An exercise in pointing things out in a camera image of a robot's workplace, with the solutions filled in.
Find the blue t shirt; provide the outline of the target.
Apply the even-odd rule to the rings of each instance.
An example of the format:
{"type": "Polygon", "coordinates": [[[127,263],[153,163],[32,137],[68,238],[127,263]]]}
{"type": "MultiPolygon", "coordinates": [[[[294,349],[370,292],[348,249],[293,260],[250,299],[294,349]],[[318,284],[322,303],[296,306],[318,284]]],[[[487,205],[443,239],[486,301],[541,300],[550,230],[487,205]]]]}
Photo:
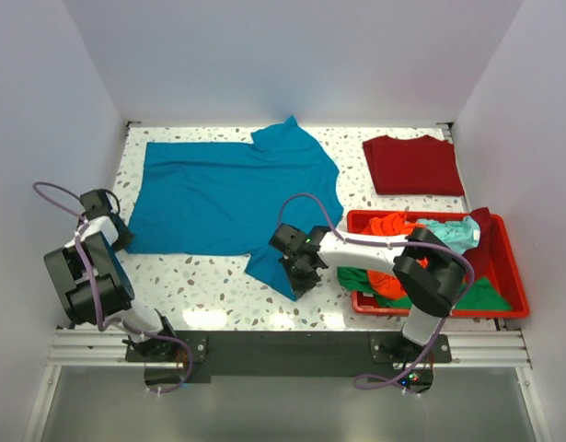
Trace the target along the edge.
{"type": "Polygon", "coordinates": [[[248,143],[149,143],[127,251],[247,255],[246,274],[295,300],[269,241],[280,222],[304,232],[339,223],[339,175],[294,118],[252,133],[248,143]]]}

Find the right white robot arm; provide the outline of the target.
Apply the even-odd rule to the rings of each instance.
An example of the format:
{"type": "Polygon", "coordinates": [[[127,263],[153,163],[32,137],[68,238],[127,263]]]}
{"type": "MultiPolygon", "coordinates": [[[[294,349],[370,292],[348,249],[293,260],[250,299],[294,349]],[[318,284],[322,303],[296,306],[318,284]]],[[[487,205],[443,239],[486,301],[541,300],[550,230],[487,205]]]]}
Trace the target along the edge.
{"type": "Polygon", "coordinates": [[[420,361],[457,301],[472,265],[448,248],[425,227],[408,235],[367,236],[331,227],[305,233],[288,224],[277,227],[270,245],[282,254],[280,262],[293,293],[302,296],[320,281],[318,271],[329,267],[372,270],[395,277],[410,299],[411,308],[398,339],[400,355],[420,361]]]}

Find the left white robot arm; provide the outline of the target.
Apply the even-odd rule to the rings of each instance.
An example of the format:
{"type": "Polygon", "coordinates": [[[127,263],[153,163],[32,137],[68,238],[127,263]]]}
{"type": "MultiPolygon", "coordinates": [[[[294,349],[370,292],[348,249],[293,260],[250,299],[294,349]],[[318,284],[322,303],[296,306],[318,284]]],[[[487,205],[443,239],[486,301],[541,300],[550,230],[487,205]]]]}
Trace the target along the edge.
{"type": "Polygon", "coordinates": [[[110,190],[76,195],[38,181],[33,190],[47,203],[76,218],[73,238],[43,257],[47,272],[69,320],[101,332],[115,328],[142,358],[169,361],[179,354],[179,339],[167,318],[135,299],[133,285],[117,253],[134,234],[121,218],[119,198],[110,190]]]}

